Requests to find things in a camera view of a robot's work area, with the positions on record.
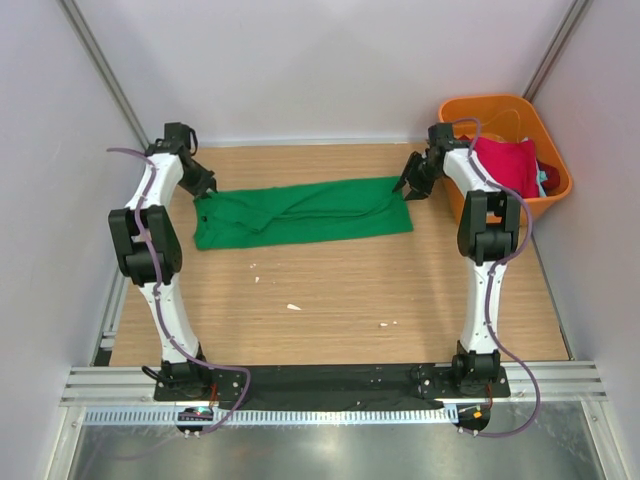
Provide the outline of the green t shirt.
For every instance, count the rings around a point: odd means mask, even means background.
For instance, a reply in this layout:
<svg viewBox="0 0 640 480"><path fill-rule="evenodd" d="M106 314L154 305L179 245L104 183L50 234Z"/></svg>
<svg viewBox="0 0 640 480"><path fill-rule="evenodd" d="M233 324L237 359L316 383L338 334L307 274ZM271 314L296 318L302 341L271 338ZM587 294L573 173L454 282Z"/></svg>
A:
<svg viewBox="0 0 640 480"><path fill-rule="evenodd" d="M247 249L409 233L394 177L233 190L196 199L199 250Z"/></svg>

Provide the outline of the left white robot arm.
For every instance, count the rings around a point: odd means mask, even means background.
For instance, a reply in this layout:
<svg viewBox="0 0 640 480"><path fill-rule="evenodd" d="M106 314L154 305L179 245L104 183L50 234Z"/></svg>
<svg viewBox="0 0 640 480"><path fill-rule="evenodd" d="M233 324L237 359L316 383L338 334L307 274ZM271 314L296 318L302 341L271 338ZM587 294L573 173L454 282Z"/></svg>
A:
<svg viewBox="0 0 640 480"><path fill-rule="evenodd" d="M165 124L163 136L143 152L110 150L145 164L133 197L109 213L108 225L119 270L144 296L161 340L160 366L141 368L155 382L159 401L201 400L213 388L181 295L182 248L168 213L178 187L195 199L217 191L214 172L195 160L197 150L195 130L181 122Z"/></svg>

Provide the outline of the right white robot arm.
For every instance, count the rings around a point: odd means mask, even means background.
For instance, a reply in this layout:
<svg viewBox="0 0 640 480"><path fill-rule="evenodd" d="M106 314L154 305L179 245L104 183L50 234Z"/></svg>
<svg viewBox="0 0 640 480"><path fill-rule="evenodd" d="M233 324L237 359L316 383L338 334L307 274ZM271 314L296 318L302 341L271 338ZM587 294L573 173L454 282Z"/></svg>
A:
<svg viewBox="0 0 640 480"><path fill-rule="evenodd" d="M393 191L406 201L423 200L441 178L464 195L457 247L469 271L466 320L444 378L459 394L472 396L499 380L504 349L497 317L507 263L518 251L521 204L481 165L474 142L454 135L452 123L429 127L428 146L410 155Z"/></svg>

